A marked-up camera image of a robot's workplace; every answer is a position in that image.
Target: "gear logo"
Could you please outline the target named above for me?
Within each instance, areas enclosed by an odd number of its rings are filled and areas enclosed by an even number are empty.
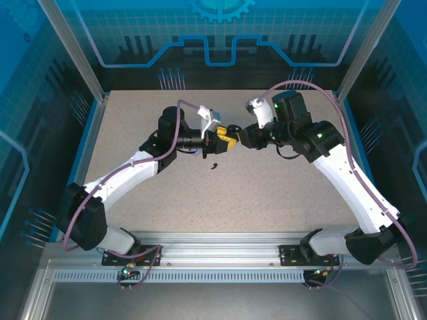
[[[26,33],[30,33],[39,19],[39,10],[36,0],[2,0],[0,7],[5,7],[13,20]]]
[[[255,5],[255,0],[189,0],[193,13],[200,18],[207,18],[209,22],[224,20],[232,22],[233,18],[240,19],[241,13],[248,13],[249,6]]]

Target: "speckled tabletop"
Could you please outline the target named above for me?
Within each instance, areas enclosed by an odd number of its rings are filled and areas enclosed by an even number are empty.
[[[245,102],[264,91],[112,91],[99,130],[86,182],[127,161],[157,129],[165,107],[185,99],[219,111],[224,125],[256,121]],[[302,91],[314,121],[341,130],[334,108],[318,92]],[[186,106],[185,120],[200,118]],[[282,148],[282,154],[292,154]],[[214,163],[218,167],[211,170]],[[162,173],[123,196],[107,213],[109,225],[130,231],[311,231],[356,225],[332,184],[304,157],[280,158],[236,145],[221,155],[178,154]]]

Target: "robotic arm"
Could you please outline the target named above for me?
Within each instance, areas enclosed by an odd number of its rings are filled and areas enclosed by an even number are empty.
[[[163,110],[158,121],[158,129],[122,166],[82,187],[75,183],[70,184],[61,201],[56,221],[58,229],[66,233],[77,208],[98,187],[75,221],[70,238],[83,250],[100,247],[119,254],[138,254],[141,243],[131,233],[107,226],[105,213],[111,206],[136,185],[168,167],[176,159],[177,150],[200,149],[203,158],[206,158],[208,154],[229,151],[238,142],[237,132],[241,129],[240,127],[220,126],[220,114],[204,106],[200,106],[198,113],[202,118],[201,129],[190,129],[185,122],[184,111],[180,109],[176,148],[167,157],[159,161],[139,163],[144,159],[154,159],[164,155],[171,148],[177,127],[177,107],[168,107]]]
[[[304,99],[296,91],[286,91],[272,98],[277,118],[264,99],[248,101],[246,108],[258,122],[239,133],[242,145],[263,149],[269,144],[277,148],[291,145],[298,155],[319,169],[334,185],[358,220],[359,227],[327,231],[316,229],[301,240],[301,250],[308,262],[327,254],[351,254],[361,263],[371,264],[389,249],[400,232],[372,200],[348,163],[344,139],[327,121],[313,123]],[[401,224],[400,214],[355,164],[362,179],[390,214]]]

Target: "beige work surface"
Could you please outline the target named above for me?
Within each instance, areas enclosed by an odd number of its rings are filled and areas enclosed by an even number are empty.
[[[157,129],[164,108],[185,99],[219,111],[222,124],[256,121],[245,102],[263,91],[112,91],[86,182],[127,161]],[[318,92],[302,91],[314,121],[341,130],[334,108]],[[183,106],[185,120],[200,117]],[[282,148],[282,154],[292,155]],[[214,163],[218,167],[211,170]],[[178,153],[163,172],[139,184],[107,213],[109,225],[130,231],[311,231],[356,224],[332,184],[304,157],[288,161],[273,146],[261,151],[237,144],[221,155]]]

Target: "yellow object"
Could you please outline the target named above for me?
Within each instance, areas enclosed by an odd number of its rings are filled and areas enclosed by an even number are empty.
[[[218,137],[221,140],[228,142],[227,151],[230,151],[231,149],[233,149],[233,147],[238,142],[237,139],[227,137],[227,128],[226,127],[219,126],[218,129],[216,129],[216,134],[218,135]]]

